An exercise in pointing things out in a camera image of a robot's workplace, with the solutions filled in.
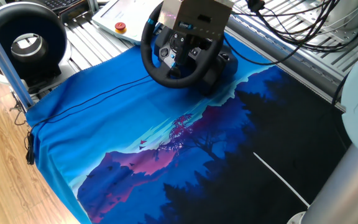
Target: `keyboard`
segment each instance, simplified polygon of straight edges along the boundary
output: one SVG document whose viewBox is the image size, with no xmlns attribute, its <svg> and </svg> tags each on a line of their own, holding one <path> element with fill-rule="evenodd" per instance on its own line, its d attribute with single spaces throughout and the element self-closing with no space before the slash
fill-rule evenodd
<svg viewBox="0 0 358 224">
<path fill-rule="evenodd" d="M 54 10 L 62 7 L 68 7 L 79 0 L 41 0 L 48 8 Z"/>
</svg>

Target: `steering wheel button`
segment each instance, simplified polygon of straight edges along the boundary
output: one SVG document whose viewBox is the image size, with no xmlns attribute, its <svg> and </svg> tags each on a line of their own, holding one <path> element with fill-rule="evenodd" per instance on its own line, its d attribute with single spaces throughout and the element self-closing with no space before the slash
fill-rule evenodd
<svg viewBox="0 0 358 224">
<path fill-rule="evenodd" d="M 166 57 L 168 55 L 168 49 L 162 49 L 160 55 L 161 57 Z"/>
</svg>

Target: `metal frame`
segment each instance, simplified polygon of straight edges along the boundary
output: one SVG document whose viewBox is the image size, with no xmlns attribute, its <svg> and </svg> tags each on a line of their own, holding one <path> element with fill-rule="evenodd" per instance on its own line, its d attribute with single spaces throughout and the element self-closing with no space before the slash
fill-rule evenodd
<svg viewBox="0 0 358 224">
<path fill-rule="evenodd" d="M 19 78 L 15 68 L 13 67 L 11 61 L 7 57 L 2 45 L 0 44 L 0 70 L 2 74 L 8 79 L 9 83 L 12 85 L 14 91 L 17 94 L 17 97 L 22 102 L 24 108 L 27 110 L 34 105 L 29 92 L 25 88 L 22 80 Z"/>
</svg>

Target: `red emergency stop button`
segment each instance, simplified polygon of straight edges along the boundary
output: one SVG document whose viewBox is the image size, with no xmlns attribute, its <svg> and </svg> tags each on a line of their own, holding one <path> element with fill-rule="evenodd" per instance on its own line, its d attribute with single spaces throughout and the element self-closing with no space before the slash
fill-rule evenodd
<svg viewBox="0 0 358 224">
<path fill-rule="evenodd" d="M 126 25 L 123 22 L 117 22 L 115 27 L 116 27 L 116 32 L 123 33 L 126 31 Z"/>
</svg>

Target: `metal pole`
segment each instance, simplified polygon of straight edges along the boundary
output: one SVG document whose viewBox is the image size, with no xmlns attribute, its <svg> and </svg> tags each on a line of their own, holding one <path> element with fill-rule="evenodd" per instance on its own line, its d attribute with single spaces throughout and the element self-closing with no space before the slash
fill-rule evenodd
<svg viewBox="0 0 358 224">
<path fill-rule="evenodd" d="M 0 44 L 0 70 L 2 74 L 5 75 L 8 82 L 13 87 L 16 95 L 19 97 L 20 101 L 23 103 L 25 108 L 29 108 L 34 105 L 29 92 L 24 87 L 22 81 L 20 80 L 15 68 L 13 67 L 11 61 L 7 57 L 2 45 Z"/>
<path fill-rule="evenodd" d="M 358 148 L 354 145 L 346 152 L 300 223 L 358 224 Z"/>
</svg>

